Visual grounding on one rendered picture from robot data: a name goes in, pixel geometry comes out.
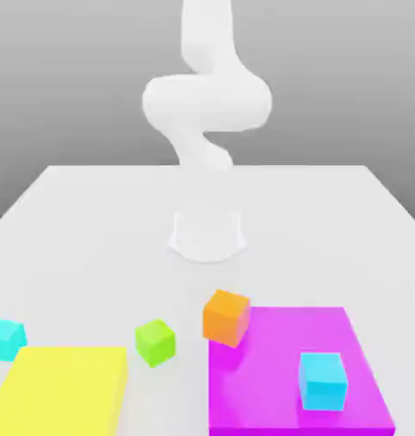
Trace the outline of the small orange cube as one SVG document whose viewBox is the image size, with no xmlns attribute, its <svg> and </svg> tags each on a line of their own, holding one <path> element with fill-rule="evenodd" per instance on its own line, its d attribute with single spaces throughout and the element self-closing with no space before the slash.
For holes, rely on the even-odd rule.
<svg viewBox="0 0 415 436">
<path fill-rule="evenodd" d="M 226 290 L 216 290 L 203 308 L 203 337 L 236 348 L 250 323 L 251 300 Z"/>
</svg>

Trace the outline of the small green cube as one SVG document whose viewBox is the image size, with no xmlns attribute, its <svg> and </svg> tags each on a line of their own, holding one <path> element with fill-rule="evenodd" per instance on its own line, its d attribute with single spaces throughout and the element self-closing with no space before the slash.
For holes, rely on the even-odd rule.
<svg viewBox="0 0 415 436">
<path fill-rule="evenodd" d="M 175 332 L 155 319 L 135 328 L 135 348 L 150 367 L 156 367 L 175 355 Z"/>
</svg>

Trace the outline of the small sky blue cube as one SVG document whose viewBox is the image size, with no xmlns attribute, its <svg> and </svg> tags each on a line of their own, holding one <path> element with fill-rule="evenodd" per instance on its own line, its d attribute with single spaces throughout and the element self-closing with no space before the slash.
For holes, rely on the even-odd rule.
<svg viewBox="0 0 415 436">
<path fill-rule="evenodd" d="M 298 386 L 304 410 L 340 412 L 349 380 L 339 353 L 301 353 Z"/>
</svg>

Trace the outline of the small turquoise cube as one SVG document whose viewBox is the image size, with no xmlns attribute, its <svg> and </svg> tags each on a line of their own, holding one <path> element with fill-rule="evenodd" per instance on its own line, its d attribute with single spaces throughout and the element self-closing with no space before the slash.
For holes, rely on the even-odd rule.
<svg viewBox="0 0 415 436">
<path fill-rule="evenodd" d="M 24 325 L 0 319 L 0 361 L 13 362 L 20 349 L 26 345 Z"/>
</svg>

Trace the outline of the large magenta box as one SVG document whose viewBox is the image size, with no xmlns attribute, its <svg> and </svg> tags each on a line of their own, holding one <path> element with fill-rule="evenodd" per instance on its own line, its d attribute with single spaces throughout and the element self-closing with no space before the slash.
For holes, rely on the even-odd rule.
<svg viewBox="0 0 415 436">
<path fill-rule="evenodd" d="M 302 353 L 339 353 L 341 411 L 305 410 Z M 209 344 L 209 436 L 394 436 L 395 424 L 342 307 L 253 307 L 236 348 Z"/>
</svg>

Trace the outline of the large yellow box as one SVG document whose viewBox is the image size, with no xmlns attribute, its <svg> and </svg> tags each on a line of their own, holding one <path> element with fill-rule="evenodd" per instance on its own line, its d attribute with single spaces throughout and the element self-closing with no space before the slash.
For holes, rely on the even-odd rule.
<svg viewBox="0 0 415 436">
<path fill-rule="evenodd" d="M 124 347 L 23 347 L 0 387 L 0 436 L 117 436 Z"/>
</svg>

